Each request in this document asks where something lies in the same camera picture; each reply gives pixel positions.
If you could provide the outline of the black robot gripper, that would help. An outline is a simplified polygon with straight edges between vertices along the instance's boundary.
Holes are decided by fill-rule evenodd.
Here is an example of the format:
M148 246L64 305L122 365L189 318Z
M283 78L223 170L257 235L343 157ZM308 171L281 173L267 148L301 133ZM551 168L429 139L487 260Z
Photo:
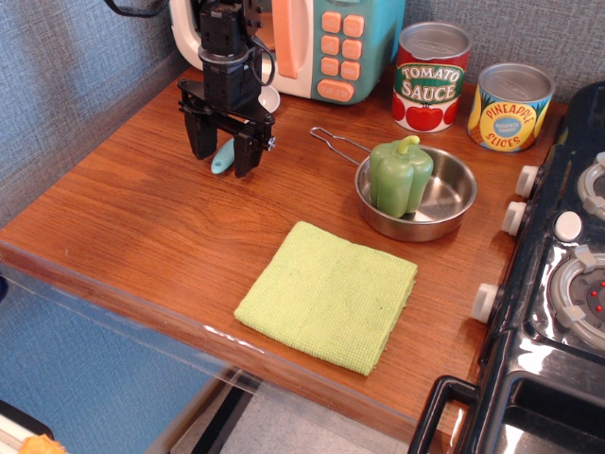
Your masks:
M204 80L181 79L179 109L194 156L203 160L216 152L217 133L233 137L234 175L245 177L259 166L264 150L275 146L275 119L258 101L262 80L260 45L243 45L231 55L201 49Z

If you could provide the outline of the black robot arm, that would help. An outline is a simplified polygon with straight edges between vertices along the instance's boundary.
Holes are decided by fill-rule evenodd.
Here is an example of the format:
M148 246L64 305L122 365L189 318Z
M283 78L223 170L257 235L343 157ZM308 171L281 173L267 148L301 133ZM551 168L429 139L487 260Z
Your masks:
M204 80L182 79L180 110L189 143L200 160L216 152L217 132L233 137L234 175L246 176L274 147L275 123L259 101L262 54L268 49L255 37L263 26L256 1L200 1L199 31Z

